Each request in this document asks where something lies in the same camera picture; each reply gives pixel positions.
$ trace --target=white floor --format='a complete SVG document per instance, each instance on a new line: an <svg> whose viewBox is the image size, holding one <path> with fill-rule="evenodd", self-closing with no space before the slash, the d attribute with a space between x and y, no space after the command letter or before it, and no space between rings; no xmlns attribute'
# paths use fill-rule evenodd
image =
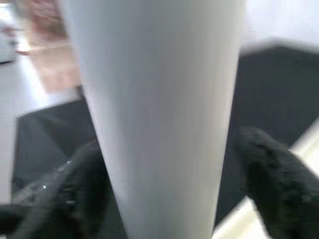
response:
<svg viewBox="0 0 319 239"><path fill-rule="evenodd" d="M78 98L74 89L48 95L26 56L0 65L0 203L9 200L17 116Z"/></svg>

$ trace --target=white wall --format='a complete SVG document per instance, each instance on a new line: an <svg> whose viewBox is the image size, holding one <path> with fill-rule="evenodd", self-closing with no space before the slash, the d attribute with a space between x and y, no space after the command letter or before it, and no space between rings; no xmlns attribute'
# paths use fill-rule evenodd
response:
<svg viewBox="0 0 319 239"><path fill-rule="evenodd" d="M247 0L243 44L271 38L319 45L319 1Z"/></svg>

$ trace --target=fuzzy black fabric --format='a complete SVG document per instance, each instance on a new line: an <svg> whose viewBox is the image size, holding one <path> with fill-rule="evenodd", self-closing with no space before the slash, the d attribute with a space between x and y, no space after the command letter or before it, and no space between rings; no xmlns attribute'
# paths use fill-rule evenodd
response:
<svg viewBox="0 0 319 239"><path fill-rule="evenodd" d="M247 195L273 239L319 238L319 179L288 148L258 128L241 128L234 148Z"/></svg>

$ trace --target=white cylindrical object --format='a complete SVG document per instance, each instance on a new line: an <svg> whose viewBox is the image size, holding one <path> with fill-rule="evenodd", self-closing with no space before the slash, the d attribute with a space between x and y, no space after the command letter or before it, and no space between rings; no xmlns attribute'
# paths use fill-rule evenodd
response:
<svg viewBox="0 0 319 239"><path fill-rule="evenodd" d="M212 234L243 0L66 0L130 239Z"/></svg>

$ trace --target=floor mat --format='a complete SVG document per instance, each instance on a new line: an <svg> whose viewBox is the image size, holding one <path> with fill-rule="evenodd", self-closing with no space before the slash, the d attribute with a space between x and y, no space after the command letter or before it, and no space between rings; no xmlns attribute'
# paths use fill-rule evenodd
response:
<svg viewBox="0 0 319 239"><path fill-rule="evenodd" d="M215 225L245 196L234 131L259 127L291 146L319 116L318 66L319 55L280 46L240 58Z"/></svg>

